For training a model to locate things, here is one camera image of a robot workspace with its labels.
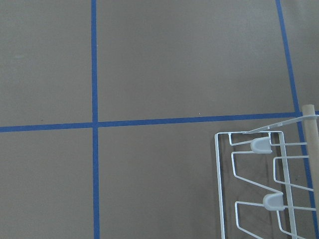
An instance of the gray floor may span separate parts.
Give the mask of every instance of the gray floor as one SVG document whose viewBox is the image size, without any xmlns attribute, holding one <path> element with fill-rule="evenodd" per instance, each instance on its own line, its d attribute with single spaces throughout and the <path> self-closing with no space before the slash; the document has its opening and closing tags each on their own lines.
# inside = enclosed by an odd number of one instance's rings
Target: gray floor
<svg viewBox="0 0 319 239">
<path fill-rule="evenodd" d="M 299 104 L 319 110 L 319 2 L 281 4 Z M 295 111 L 275 0 L 98 0 L 97 41 L 99 121 Z M 0 42 L 1 132 L 92 121 L 90 1 L 3 0 Z M 219 238 L 214 134 L 281 120 L 99 128 L 100 238 Z M 92 129 L 2 132 L 0 142 L 0 238 L 92 239 Z M 228 238 L 250 238 L 233 201 L 241 188 L 261 193 L 229 172 Z M 305 184 L 303 167 L 292 172 Z M 243 223 L 282 238 L 273 215 L 249 213 Z M 315 238 L 311 215 L 298 220 Z"/>
</svg>

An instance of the dish rack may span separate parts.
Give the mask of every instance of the dish rack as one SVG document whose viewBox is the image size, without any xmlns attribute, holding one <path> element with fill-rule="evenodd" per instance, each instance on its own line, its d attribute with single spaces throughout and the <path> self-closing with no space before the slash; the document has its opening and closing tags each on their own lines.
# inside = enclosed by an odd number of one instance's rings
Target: dish rack
<svg viewBox="0 0 319 239">
<path fill-rule="evenodd" d="M 296 227 L 296 218 L 295 218 L 295 211 L 296 210 L 305 210 L 305 211 L 316 211 L 315 208 L 312 207 L 300 207 L 294 205 L 294 200 L 292 196 L 292 189 L 298 188 L 300 190 L 306 190 L 310 192 L 314 192 L 314 200 L 315 204 L 319 205 L 319 174 L 315 171 L 317 167 L 319 167 L 319 136 L 318 136 L 318 127 L 317 127 L 317 118 L 319 115 L 315 114 L 315 108 L 313 105 L 306 105 L 303 106 L 303 116 L 289 119 L 286 121 L 282 121 L 279 123 L 267 125 L 261 128 L 257 128 L 251 131 L 232 131 L 232 132 L 219 132 L 215 135 L 215 150 L 216 150 L 216 165 L 217 165 L 217 182 L 218 182 L 218 195 L 219 195 L 219 212 L 220 212 L 220 225 L 221 225 L 221 238 L 226 239 L 226 230 L 225 230 L 225 216 L 224 216 L 224 202 L 223 202 L 223 195 L 224 195 L 224 185 L 222 180 L 222 167 L 221 167 L 221 151 L 220 151 L 220 136 L 224 136 L 228 138 L 227 143 L 232 148 L 232 152 L 230 158 L 226 158 L 225 160 L 231 160 L 231 168 L 232 168 L 232 176 L 236 180 L 242 180 L 246 183 L 255 185 L 257 187 L 263 188 L 269 191 L 269 194 L 264 195 L 262 203 L 255 203 L 255 202 L 244 202 L 244 201 L 236 201 L 233 207 L 236 226 L 239 230 L 249 234 L 253 238 L 263 239 L 256 233 L 249 231 L 248 229 L 241 226 L 241 217 L 238 212 L 240 205 L 246 205 L 251 207 L 263 207 L 268 211 L 274 211 L 277 214 L 277 223 L 279 230 L 291 236 L 292 239 L 306 239 L 301 237 L 297 232 Z M 285 142 L 285 135 L 282 131 L 272 131 L 271 129 L 275 127 L 281 127 L 284 125 L 303 122 L 304 124 L 304 132 L 306 135 L 306 142 L 293 142 L 293 143 L 286 143 Z M 250 134 L 253 136 L 252 140 L 248 141 L 240 141 L 234 142 L 233 137 L 235 135 L 244 135 Z M 295 156 L 288 156 L 287 155 L 287 148 L 292 146 L 307 146 L 308 155 L 295 155 Z M 247 151 L 237 151 L 233 150 L 235 147 L 248 147 L 249 150 Z M 237 164 L 239 160 L 236 160 L 236 157 L 241 154 L 242 156 L 245 155 L 261 155 L 261 154 L 271 154 L 275 147 L 280 149 L 280 154 L 273 158 L 272 161 L 272 168 L 273 168 L 273 175 L 272 179 L 275 183 L 281 184 L 285 189 L 285 193 L 282 191 L 264 185 L 262 183 L 256 182 L 254 180 L 248 179 L 245 176 L 241 176 L 237 172 Z M 303 160 L 309 159 L 310 167 L 311 167 L 311 176 L 313 180 L 313 188 L 301 186 L 298 184 L 294 184 L 291 182 L 290 179 L 290 172 L 289 172 L 289 162 L 291 160 Z M 283 171 L 283 179 L 279 180 L 277 178 L 277 171 L 278 168 L 278 161 L 282 163 L 282 171 Z M 280 212 L 285 211 L 286 214 L 289 216 L 287 220 L 289 220 L 290 231 L 283 229 L 282 221 L 280 217 Z"/>
</svg>

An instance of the horizontal blue line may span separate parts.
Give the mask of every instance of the horizontal blue line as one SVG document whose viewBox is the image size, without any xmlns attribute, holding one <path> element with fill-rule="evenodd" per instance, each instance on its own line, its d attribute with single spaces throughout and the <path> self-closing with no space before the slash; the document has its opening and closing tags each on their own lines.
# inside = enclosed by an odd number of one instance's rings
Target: horizontal blue line
<svg viewBox="0 0 319 239">
<path fill-rule="evenodd" d="M 213 122 L 213 121 L 230 121 L 230 120 L 261 120 L 261 119 L 274 119 L 274 118 L 290 118 L 295 116 L 296 116 L 296 113 L 272 113 L 272 114 L 208 116 L 208 117 L 171 118 L 171 119 L 140 119 L 140 120 L 99 122 L 99 127 L 119 127 L 119 126 L 169 124 L 169 123 L 195 123 L 195 122 Z"/>
<path fill-rule="evenodd" d="M 37 130 L 53 130 L 53 129 L 91 128 L 91 127 L 92 127 L 91 122 L 38 124 L 38 125 L 0 127 L 0 132 L 20 132 L 20 131 L 37 131 Z"/>
</svg>

